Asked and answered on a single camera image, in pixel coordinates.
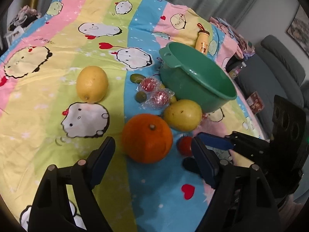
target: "bottle cap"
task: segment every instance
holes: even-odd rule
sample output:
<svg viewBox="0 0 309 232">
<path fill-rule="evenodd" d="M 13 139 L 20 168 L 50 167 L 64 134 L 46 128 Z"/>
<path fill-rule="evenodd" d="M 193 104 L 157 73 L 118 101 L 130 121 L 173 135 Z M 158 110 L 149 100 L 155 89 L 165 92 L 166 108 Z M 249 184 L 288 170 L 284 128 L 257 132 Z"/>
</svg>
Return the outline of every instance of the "bottle cap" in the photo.
<svg viewBox="0 0 309 232">
<path fill-rule="evenodd" d="M 208 31 L 200 30 L 198 33 L 201 33 L 201 32 L 206 33 L 210 36 L 210 33 Z"/>
</svg>

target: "painting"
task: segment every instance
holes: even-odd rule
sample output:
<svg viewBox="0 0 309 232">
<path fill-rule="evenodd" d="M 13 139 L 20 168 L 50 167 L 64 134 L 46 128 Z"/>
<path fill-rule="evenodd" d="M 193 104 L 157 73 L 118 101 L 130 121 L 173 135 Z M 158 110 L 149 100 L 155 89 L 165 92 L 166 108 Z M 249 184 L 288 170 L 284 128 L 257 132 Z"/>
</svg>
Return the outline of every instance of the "painting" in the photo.
<svg viewBox="0 0 309 232">
<path fill-rule="evenodd" d="M 309 18 L 301 6 L 299 6 L 287 33 L 309 56 Z"/>
</svg>

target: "gray sofa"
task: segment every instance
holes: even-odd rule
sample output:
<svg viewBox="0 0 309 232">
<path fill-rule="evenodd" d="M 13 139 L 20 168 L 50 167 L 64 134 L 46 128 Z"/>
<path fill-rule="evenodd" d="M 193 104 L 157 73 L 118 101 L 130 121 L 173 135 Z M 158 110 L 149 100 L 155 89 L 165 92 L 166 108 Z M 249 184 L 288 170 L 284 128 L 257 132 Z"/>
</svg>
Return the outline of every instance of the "gray sofa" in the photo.
<svg viewBox="0 0 309 232">
<path fill-rule="evenodd" d="M 228 64 L 226 70 L 230 71 L 242 61 Z M 256 47 L 256 53 L 244 62 L 247 66 L 235 81 L 245 97 L 255 91 L 261 97 L 265 108 L 257 117 L 266 136 L 270 137 L 273 127 L 273 98 L 276 94 L 300 107 L 309 105 L 309 101 L 304 103 L 302 89 L 304 95 L 307 93 L 308 96 L 309 90 L 306 90 L 305 85 L 301 87 L 305 70 L 291 52 L 272 35 L 265 37 L 261 45 Z"/>
</svg>

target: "green container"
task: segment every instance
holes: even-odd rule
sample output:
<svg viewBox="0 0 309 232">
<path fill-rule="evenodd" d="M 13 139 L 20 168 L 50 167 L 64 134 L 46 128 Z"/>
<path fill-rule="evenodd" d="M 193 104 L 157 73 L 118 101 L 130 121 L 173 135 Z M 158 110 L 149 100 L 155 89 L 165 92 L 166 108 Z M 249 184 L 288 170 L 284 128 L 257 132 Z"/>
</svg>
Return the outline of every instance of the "green container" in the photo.
<svg viewBox="0 0 309 232">
<path fill-rule="evenodd" d="M 230 78 L 196 49 L 170 42 L 159 53 L 163 59 L 161 79 L 178 100 L 193 100 L 210 113 L 237 97 Z"/>
</svg>

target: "screw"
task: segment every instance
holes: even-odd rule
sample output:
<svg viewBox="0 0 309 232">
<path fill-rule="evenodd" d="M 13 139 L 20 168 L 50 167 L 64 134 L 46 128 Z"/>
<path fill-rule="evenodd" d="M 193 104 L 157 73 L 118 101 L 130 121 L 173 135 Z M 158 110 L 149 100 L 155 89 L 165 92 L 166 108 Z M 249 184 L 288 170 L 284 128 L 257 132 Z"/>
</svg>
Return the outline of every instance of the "screw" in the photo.
<svg viewBox="0 0 309 232">
<path fill-rule="evenodd" d="M 221 164 L 222 166 L 227 166 L 228 163 L 229 163 L 229 162 L 228 162 L 226 159 L 221 159 L 221 160 L 220 160 L 220 164 Z"/>
<path fill-rule="evenodd" d="M 56 167 L 55 165 L 49 165 L 47 169 L 49 171 L 53 171 L 55 169 L 55 167 Z"/>
<path fill-rule="evenodd" d="M 85 159 L 80 159 L 78 162 L 77 162 L 78 165 L 80 166 L 84 166 L 86 164 L 86 160 Z"/>
<path fill-rule="evenodd" d="M 259 168 L 260 168 L 257 164 L 253 164 L 253 165 L 251 165 L 251 167 L 255 171 L 259 170 Z"/>
</svg>

